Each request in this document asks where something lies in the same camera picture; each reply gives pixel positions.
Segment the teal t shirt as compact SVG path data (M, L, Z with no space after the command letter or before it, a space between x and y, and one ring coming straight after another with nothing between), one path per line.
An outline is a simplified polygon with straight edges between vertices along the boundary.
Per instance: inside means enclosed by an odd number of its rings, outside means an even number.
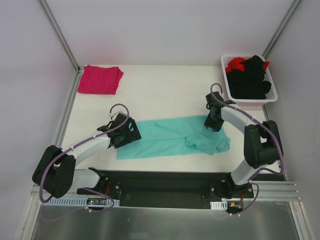
M214 155L230 150L224 129L206 128L205 115L137 122L141 139L117 150L118 160L146 159L194 154Z

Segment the left aluminium frame post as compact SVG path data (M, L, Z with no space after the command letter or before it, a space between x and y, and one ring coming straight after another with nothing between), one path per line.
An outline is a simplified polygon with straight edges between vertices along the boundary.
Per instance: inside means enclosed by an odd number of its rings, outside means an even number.
M55 34L58 42L60 43L60 46L62 47L64 53L66 54L72 68L75 70L76 73L79 73L81 67L79 66L74 54L72 53L72 50L71 50L71 48L65 38L48 2L46 0L38 0L37 2L39 4L40 8L42 9L45 17L47 18L47 21L50 24L50 26L53 30L53 33Z

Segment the folded pink t shirt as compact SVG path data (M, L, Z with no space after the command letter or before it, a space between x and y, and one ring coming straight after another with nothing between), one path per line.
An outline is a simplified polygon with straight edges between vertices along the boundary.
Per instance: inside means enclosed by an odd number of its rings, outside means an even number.
M118 66L87 65L84 67L77 92L89 95L115 95L123 75Z

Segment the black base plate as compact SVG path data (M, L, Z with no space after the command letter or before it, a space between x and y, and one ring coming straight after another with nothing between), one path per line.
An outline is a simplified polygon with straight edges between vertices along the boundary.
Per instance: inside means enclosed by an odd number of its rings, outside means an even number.
M231 187L228 173L103 170L96 192L107 193L122 207L209 209L211 202L253 199L247 183Z

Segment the black t shirt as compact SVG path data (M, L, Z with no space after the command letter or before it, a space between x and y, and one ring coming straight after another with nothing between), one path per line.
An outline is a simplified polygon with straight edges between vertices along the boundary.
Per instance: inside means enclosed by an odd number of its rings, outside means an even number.
M226 73L230 95L235 99L264 100L272 84L265 80L265 72L246 73L233 70Z

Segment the right aluminium frame post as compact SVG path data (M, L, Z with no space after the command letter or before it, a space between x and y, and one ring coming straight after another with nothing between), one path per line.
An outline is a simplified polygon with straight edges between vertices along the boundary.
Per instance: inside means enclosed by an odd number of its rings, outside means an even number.
M298 11L299 7L303 3L303 0L293 0L285 12L282 20L280 21L278 27L276 28L275 32L273 33L271 39L269 40L265 50L262 53L262 56L267 59L272 50L274 49L275 45L277 44L278 40L281 38L282 34L284 33L285 29L289 25L290 21L294 17L295 13Z

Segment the aluminium frame post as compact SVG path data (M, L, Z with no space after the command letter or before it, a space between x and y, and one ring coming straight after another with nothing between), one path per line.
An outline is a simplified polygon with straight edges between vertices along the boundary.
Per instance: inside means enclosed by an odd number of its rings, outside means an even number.
M79 66L74 54L72 53L72 50L71 50L71 48L65 38L48 2L46 0L38 0L37 2L39 4L40 8L42 9L45 17L47 18L47 21L50 24L50 26L53 30L53 33L55 34L58 42L60 43L60 46L62 47L64 53L66 54L72 68L75 70L76 73L79 73L81 67Z
M271 39L269 40L265 50L262 53L262 56L267 59L272 50L274 49L275 45L277 44L278 40L281 38L282 34L284 33L285 29L289 25L290 21L294 17L295 13L298 11L299 7L303 3L303 0L293 0L285 12L282 20L280 21L278 27L276 28L275 32L273 33Z

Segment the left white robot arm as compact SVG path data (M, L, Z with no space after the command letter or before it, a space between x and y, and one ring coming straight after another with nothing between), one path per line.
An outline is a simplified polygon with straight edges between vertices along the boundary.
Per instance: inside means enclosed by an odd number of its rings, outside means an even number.
M69 191L106 194L109 186L104 173L94 167L76 171L76 167L101 151L118 149L141 138L136 121L120 112L114 120L98 127L92 136L75 145L47 147L32 175L32 181L56 199Z

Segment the red t shirt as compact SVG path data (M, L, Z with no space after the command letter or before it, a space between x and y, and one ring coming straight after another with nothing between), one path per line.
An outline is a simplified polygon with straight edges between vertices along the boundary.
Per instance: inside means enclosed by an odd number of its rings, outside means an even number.
M258 55L254 55L248 59L243 57L233 58L225 68L225 72L231 73L233 70L237 70L244 73L262 73L266 72L270 62L265 61Z

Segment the aluminium front rail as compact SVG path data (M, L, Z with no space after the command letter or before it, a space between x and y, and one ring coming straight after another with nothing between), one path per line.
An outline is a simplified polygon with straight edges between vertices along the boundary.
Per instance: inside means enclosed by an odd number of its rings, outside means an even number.
M301 202L302 195L292 181L255 181L259 186L258 200L267 202Z

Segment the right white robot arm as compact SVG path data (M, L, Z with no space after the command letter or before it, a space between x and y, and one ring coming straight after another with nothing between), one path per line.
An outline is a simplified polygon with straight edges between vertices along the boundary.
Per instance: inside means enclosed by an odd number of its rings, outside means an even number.
M224 182L215 188L215 193L226 199L237 197L249 182L267 166L283 162L284 153L278 125L273 120L260 122L231 100L223 100L215 91L205 96L209 114L204 126L219 132L225 122L233 125L244 137L244 160L230 172Z

